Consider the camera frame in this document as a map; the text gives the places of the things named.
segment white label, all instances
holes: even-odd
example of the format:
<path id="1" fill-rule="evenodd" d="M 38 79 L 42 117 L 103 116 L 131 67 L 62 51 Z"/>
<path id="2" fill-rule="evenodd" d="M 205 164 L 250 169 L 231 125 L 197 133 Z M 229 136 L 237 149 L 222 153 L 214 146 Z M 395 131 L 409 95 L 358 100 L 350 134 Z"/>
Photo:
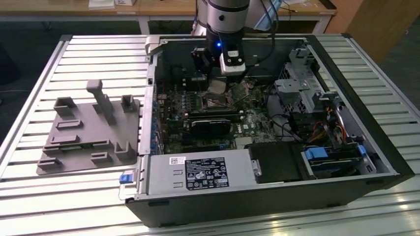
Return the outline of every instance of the white label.
<path id="1" fill-rule="evenodd" d="M 174 156 L 169 158 L 169 165 L 185 164 L 183 156 Z"/>
<path id="2" fill-rule="evenodd" d="M 335 13 L 334 12 L 319 12 L 319 15 L 334 15 Z"/>
<path id="3" fill-rule="evenodd" d="M 135 12 L 134 12 L 134 11 L 117 11 L 117 14 L 121 14 L 121 15 L 134 15 Z"/>
<path id="4" fill-rule="evenodd" d="M 217 183 L 225 183 L 227 181 L 226 178 L 221 178 L 221 179 L 215 179 L 215 180 L 217 180 Z"/>
<path id="5" fill-rule="evenodd" d="M 238 51 L 227 51 L 227 56 L 229 57 L 237 57 L 238 56 Z"/>

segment metal slatted table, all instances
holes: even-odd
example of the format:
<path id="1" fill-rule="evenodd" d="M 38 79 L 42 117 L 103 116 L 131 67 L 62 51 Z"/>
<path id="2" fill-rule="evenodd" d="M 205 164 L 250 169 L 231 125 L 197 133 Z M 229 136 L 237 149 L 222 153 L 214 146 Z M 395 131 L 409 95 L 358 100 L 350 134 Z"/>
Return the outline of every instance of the metal slatted table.
<path id="1" fill-rule="evenodd" d="M 420 114 L 351 39 L 317 36 L 415 174 Z M 87 79 L 111 100 L 141 100 L 146 83 L 143 35 L 73 36 L 58 42 L 0 148 L 0 235 L 401 235 L 420 230 L 420 177 L 346 206 L 170 228 L 146 228 L 118 197 L 118 176 L 133 166 L 37 176 L 55 97 L 91 102 Z M 333 89 L 323 73 L 326 85 Z M 131 194 L 134 188 L 125 189 Z"/>

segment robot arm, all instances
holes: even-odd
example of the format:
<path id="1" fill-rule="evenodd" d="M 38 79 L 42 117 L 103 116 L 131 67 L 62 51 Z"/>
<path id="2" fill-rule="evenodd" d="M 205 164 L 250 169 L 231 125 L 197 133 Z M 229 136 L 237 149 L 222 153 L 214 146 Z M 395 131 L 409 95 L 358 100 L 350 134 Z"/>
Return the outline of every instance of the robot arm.
<path id="1" fill-rule="evenodd" d="M 206 51 L 215 61 L 214 65 L 219 66 L 222 75 L 235 76 L 245 71 L 243 27 L 267 30 L 279 2 L 279 0 L 198 0 L 193 34 L 206 36 Z"/>

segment metal bracket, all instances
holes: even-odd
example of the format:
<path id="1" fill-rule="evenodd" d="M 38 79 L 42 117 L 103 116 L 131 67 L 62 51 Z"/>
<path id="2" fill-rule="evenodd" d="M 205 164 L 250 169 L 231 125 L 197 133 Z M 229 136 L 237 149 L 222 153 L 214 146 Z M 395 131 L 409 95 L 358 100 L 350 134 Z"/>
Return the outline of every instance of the metal bracket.
<path id="1" fill-rule="evenodd" d="M 145 87 L 143 103 L 142 103 L 142 119 L 141 119 L 141 138 L 138 146 L 138 154 L 150 153 L 150 134 L 151 134 L 151 112 L 153 112 L 153 87 Z"/>
<path id="2" fill-rule="evenodd" d="M 154 65 L 149 65 L 147 69 L 146 69 L 146 87 L 153 86 L 154 85 L 154 69 L 155 66 Z"/>
<path id="3" fill-rule="evenodd" d="M 138 169 L 138 178 L 135 181 L 138 181 L 138 188 L 137 188 L 137 194 L 134 195 L 134 199 L 138 200 L 141 195 L 147 195 L 149 189 L 147 189 L 147 171 L 149 171 L 149 155 L 143 155 L 141 157 L 141 165 Z"/>
<path id="4" fill-rule="evenodd" d="M 307 66 L 311 64 L 314 57 L 306 48 L 297 48 L 290 51 L 289 58 L 293 66 Z"/>
<path id="5" fill-rule="evenodd" d="M 145 54 L 151 55 L 154 54 L 159 49 L 159 36 L 158 35 L 151 35 L 145 38 Z"/>
<path id="6" fill-rule="evenodd" d="M 194 48 L 190 52 L 190 58 L 194 63 L 195 70 L 205 74 L 210 73 L 210 70 L 214 66 L 218 66 L 218 60 L 211 57 L 209 51 L 205 48 Z"/>

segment motherboard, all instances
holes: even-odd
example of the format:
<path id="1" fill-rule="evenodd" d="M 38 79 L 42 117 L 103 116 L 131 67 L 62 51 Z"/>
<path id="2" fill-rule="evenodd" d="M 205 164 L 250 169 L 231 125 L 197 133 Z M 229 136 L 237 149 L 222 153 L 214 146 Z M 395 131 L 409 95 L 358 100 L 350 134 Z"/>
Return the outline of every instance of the motherboard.
<path id="1" fill-rule="evenodd" d="M 157 97 L 165 154 L 242 149 L 277 140 L 262 104 L 267 86 L 241 80 L 213 94 L 193 84 Z"/>

